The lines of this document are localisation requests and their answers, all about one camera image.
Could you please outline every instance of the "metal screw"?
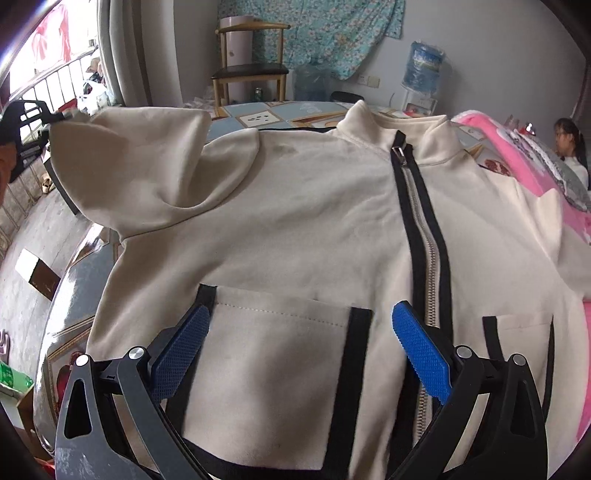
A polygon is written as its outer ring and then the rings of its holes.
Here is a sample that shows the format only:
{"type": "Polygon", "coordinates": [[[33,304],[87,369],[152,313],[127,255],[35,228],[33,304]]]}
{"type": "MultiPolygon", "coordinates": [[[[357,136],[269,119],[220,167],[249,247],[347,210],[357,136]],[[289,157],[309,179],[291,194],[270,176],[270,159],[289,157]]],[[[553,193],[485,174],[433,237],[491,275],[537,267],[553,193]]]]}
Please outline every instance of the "metal screw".
{"type": "Polygon", "coordinates": [[[470,358],[472,356],[472,350],[463,345],[456,349],[456,353],[460,358],[470,358]]]}
{"type": "Polygon", "coordinates": [[[523,367],[526,363],[525,361],[525,357],[523,355],[520,355],[518,353],[516,353],[515,355],[513,355],[513,361],[519,365],[520,367],[523,367]]]}
{"type": "Polygon", "coordinates": [[[82,367],[83,365],[86,365],[88,363],[88,355],[80,355],[77,359],[76,359],[76,365],[78,365],[79,367],[82,367]]]}
{"type": "Polygon", "coordinates": [[[143,354],[144,349],[140,346],[137,346],[129,351],[129,358],[131,358],[132,360],[137,360],[138,358],[141,358],[143,354]]]}

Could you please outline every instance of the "black hair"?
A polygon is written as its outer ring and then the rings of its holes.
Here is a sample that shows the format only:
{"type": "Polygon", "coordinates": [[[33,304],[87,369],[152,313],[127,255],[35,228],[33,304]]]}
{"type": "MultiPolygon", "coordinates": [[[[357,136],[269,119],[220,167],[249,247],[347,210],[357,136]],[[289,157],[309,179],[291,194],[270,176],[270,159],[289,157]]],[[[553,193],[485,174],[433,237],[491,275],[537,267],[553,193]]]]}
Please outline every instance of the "black hair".
{"type": "Polygon", "coordinates": [[[574,122],[570,118],[561,118],[555,124],[554,128],[560,128],[565,134],[572,134],[574,138],[574,156],[579,163],[589,169],[587,166],[587,148],[585,147],[585,138],[574,122]]]}

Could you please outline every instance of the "blue water bottle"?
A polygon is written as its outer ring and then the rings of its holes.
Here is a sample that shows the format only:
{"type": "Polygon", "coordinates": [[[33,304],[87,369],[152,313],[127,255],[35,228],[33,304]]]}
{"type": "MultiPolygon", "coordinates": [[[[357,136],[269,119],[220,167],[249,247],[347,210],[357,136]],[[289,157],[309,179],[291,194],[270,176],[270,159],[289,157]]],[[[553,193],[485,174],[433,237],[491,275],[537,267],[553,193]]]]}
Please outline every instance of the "blue water bottle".
{"type": "Polygon", "coordinates": [[[415,92],[432,95],[439,87],[441,65],[445,53],[422,42],[413,42],[408,56],[402,86],[415,92]]]}

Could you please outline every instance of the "white shirt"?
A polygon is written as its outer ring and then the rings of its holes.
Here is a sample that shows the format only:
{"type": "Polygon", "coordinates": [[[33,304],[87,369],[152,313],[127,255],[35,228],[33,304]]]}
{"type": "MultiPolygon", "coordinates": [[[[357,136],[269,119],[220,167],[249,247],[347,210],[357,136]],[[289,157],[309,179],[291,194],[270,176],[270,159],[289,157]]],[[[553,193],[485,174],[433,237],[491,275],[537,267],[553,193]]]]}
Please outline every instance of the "white shirt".
{"type": "Polygon", "coordinates": [[[579,163],[576,157],[565,157],[564,163],[566,163],[570,169],[575,173],[579,180],[585,185],[585,188],[589,188],[589,172],[587,169],[579,163]]]}

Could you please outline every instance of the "zipper pull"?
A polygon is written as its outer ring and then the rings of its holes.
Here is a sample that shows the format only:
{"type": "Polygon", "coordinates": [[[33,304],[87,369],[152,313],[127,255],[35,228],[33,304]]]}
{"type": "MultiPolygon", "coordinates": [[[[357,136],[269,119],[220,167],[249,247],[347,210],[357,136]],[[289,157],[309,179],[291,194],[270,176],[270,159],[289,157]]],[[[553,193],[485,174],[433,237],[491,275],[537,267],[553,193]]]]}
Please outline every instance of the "zipper pull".
{"type": "Polygon", "coordinates": [[[396,137],[394,137],[394,143],[392,144],[392,150],[398,157],[398,161],[403,167],[407,166],[407,159],[404,155],[404,146],[406,145],[406,135],[400,130],[396,131],[396,137]]]}

